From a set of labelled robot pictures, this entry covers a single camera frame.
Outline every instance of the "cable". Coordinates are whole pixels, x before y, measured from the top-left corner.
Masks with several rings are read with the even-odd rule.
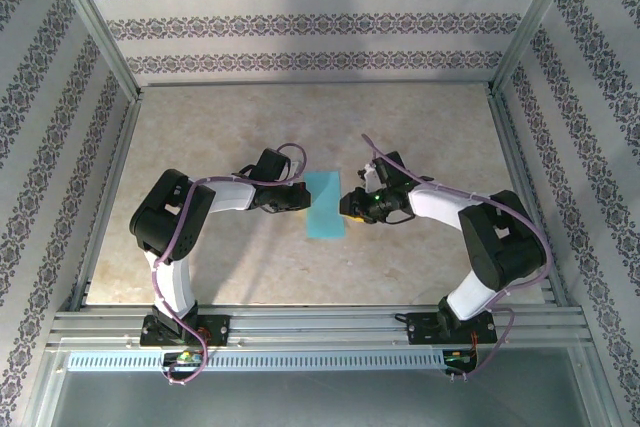
[[[169,258],[169,256],[171,255],[171,252],[173,251],[174,247],[176,246],[176,243],[178,242],[178,237],[180,237],[180,232],[182,232],[182,228],[184,227],[184,223],[185,223],[185,221],[187,219],[187,213],[189,212],[189,205],[191,204],[191,199],[193,198],[193,193],[194,193],[196,187],[198,187],[199,185],[208,184],[210,182],[239,182],[239,183],[242,183],[242,184],[262,185],[264,187],[273,187],[273,186],[276,186],[276,185],[289,184],[292,181],[297,180],[302,176],[302,173],[304,172],[304,169],[307,166],[307,153],[300,145],[298,145],[296,143],[293,143],[293,142],[287,142],[286,144],[282,144],[280,147],[278,147],[277,151],[280,152],[280,150],[282,150],[285,147],[295,147],[296,149],[298,149],[302,153],[302,163],[300,164],[300,166],[298,167],[298,169],[296,170],[294,175],[289,179],[276,180],[274,182],[261,182],[261,181],[257,181],[257,180],[249,180],[249,179],[238,177],[238,176],[235,176],[235,175],[222,176],[222,177],[220,177],[220,176],[203,177],[201,179],[193,181],[193,183],[191,184],[191,187],[189,188],[189,192],[187,192],[187,197],[186,197],[186,199],[184,201],[184,204],[182,206],[182,210],[180,212],[180,217],[178,218],[178,225],[176,226],[176,230],[173,232],[173,236],[171,237],[171,240],[169,241],[169,244],[167,245],[167,248],[162,253],[162,255],[160,257],[158,257],[154,261],[153,267],[151,268],[151,283],[153,284],[153,290],[155,291],[155,294],[156,294],[158,300],[160,301],[162,306],[166,309],[166,311],[169,313],[169,316],[173,320],[175,320],[176,323],[178,325],[180,325],[180,327],[182,327],[187,332],[189,332],[191,335],[193,335],[198,340],[198,342],[200,342],[200,345],[202,346],[202,362],[200,363],[198,368],[193,371],[193,373],[191,375],[189,375],[188,377],[186,377],[186,378],[184,378],[182,380],[176,380],[172,376],[173,368],[171,368],[171,367],[169,368],[169,370],[165,374],[165,377],[167,377],[167,379],[169,380],[169,383],[171,383],[171,384],[185,385],[187,382],[191,382],[198,375],[200,375],[200,373],[205,369],[205,367],[207,366],[207,362],[209,360],[209,351],[208,351],[208,347],[207,347],[207,341],[204,338],[204,336],[200,335],[198,332],[196,332],[194,329],[192,329],[187,323],[183,322],[180,317],[178,317],[178,314],[176,314],[173,311],[173,309],[171,308],[169,303],[164,299],[164,296],[162,295],[162,292],[160,291],[160,286],[158,285],[158,268],[159,268],[160,264],[164,263]]]
[[[405,222],[409,222],[410,220],[413,220],[415,218],[416,218],[415,215],[409,215],[408,217],[405,217],[404,219],[401,219],[401,220],[397,220],[395,222],[387,222],[386,220],[383,220],[382,223],[387,225],[400,225],[400,224],[404,224]]]
[[[504,344],[505,341],[507,340],[507,335],[511,331],[511,328],[513,327],[513,323],[515,321],[515,313],[513,312],[512,309],[510,309],[508,307],[499,307],[499,308],[493,309],[493,306],[496,305],[496,303],[498,301],[500,301],[505,295],[510,295],[510,293],[513,292],[514,290],[520,290],[520,289],[524,289],[526,287],[530,287],[532,285],[535,285],[535,284],[537,284],[539,282],[542,282],[542,280],[544,280],[549,275],[549,272],[551,272],[551,268],[553,266],[553,255],[551,253],[551,247],[549,246],[549,243],[547,242],[547,239],[545,238],[544,234],[540,231],[540,229],[538,229],[533,224],[533,222],[531,222],[529,219],[527,219],[520,212],[516,212],[512,208],[510,208],[510,207],[508,207],[506,205],[503,205],[503,204],[501,204],[499,202],[496,202],[495,200],[489,199],[487,197],[483,197],[482,195],[478,195],[478,194],[475,194],[475,193],[472,194],[472,193],[469,193],[469,192],[465,192],[464,190],[454,189],[453,187],[447,187],[446,185],[439,184],[439,183],[434,182],[434,181],[427,181],[425,179],[422,179],[422,178],[418,177],[417,175],[415,175],[410,170],[407,170],[405,167],[403,167],[400,164],[398,164],[398,163],[394,162],[393,160],[391,160],[378,147],[376,147],[376,145],[373,143],[373,141],[371,140],[371,138],[369,138],[369,136],[367,134],[362,134],[362,138],[369,145],[369,147],[371,147],[371,149],[373,149],[374,157],[375,157],[375,155],[378,155],[379,157],[384,159],[385,162],[387,162],[389,165],[395,167],[400,172],[402,172],[405,175],[411,177],[416,182],[418,182],[418,183],[420,183],[422,185],[429,186],[433,190],[441,190],[442,192],[446,192],[448,194],[454,195],[456,197],[460,197],[462,199],[477,200],[478,202],[484,202],[486,204],[489,204],[489,205],[495,207],[496,209],[501,210],[502,212],[504,212],[506,214],[509,214],[510,216],[515,218],[516,220],[518,220],[521,223],[523,223],[525,225],[525,227],[527,227],[531,232],[533,232],[533,234],[538,238],[538,240],[540,241],[540,244],[542,245],[542,248],[543,248],[544,253],[545,253],[546,262],[545,262],[542,270],[540,271],[540,273],[536,277],[531,279],[531,280],[527,280],[525,282],[522,282],[522,283],[519,283],[519,284],[515,284],[513,286],[505,287],[500,292],[498,292],[497,295],[493,299],[491,299],[483,307],[485,310],[487,310],[489,312],[491,312],[492,310],[493,310],[493,312],[510,312],[511,317],[509,319],[509,323],[507,324],[504,332],[502,333],[502,336],[500,337],[500,339],[498,339],[496,344],[493,346],[493,349],[491,349],[491,352],[489,353],[487,358],[482,362],[482,364],[477,366],[471,373],[466,375],[466,378],[473,377],[473,375],[475,375],[476,372],[481,371],[487,365],[487,363],[489,363],[493,359],[493,357],[495,356],[495,354],[498,351],[498,349],[500,348],[500,346],[502,344]]]

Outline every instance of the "blue cloth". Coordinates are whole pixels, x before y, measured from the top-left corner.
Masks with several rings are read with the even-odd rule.
[[[307,209],[307,237],[344,237],[344,220],[340,215],[340,173],[309,172],[304,174],[304,181],[311,193],[311,207]]]

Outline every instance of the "marble-pattern floor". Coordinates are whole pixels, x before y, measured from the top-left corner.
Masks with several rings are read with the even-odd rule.
[[[371,152],[398,150],[419,175],[470,191],[511,188],[482,84],[227,85],[145,89],[88,295],[90,304],[151,303],[149,267],[128,224],[167,168],[192,178],[255,163],[298,142],[307,171],[338,170],[343,194]],[[190,256],[200,303],[435,304],[469,272],[460,232],[427,219],[347,221],[346,237],[311,240],[305,213],[209,216]],[[510,302],[543,302],[540,289]]]

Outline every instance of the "patterned wallpaper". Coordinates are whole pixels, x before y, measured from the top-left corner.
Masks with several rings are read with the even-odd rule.
[[[554,0],[504,92],[565,287],[585,309],[624,425],[640,425],[637,3]]]
[[[0,426],[20,425],[128,102],[71,0],[0,0]]]
[[[141,85],[490,80],[531,0],[95,0]]]

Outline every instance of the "robotic arm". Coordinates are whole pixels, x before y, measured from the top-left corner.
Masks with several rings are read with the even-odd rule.
[[[275,182],[282,177],[287,166],[288,176],[291,160],[280,152],[266,149],[256,165],[249,165],[235,174],[246,182],[212,181],[195,188],[178,242],[165,264],[158,268],[157,291],[162,292],[164,302],[156,292],[153,317],[145,319],[143,338],[145,330],[148,332],[151,328],[155,338],[159,337],[160,341],[168,339],[174,343],[188,343],[193,340],[175,321],[165,302],[179,319],[194,330],[201,327],[197,302],[191,290],[188,254],[193,249],[208,214],[256,208],[279,213],[306,209],[311,205],[311,195],[304,182],[272,186],[252,183]],[[174,169],[167,170],[131,219],[129,230],[136,236],[138,246],[144,250],[152,269],[176,231],[192,185],[193,181],[185,174]]]
[[[387,157],[404,166],[397,152]],[[471,272],[438,304],[434,328],[445,337],[484,312],[514,280],[527,277],[546,262],[544,249],[534,233],[494,206],[421,184],[382,158],[374,159],[358,174],[365,187],[357,187],[342,198],[342,215],[369,224],[392,225],[428,217],[462,232]],[[490,198],[529,218],[515,193],[504,190]],[[394,211],[402,211],[406,217],[389,222],[388,217]]]

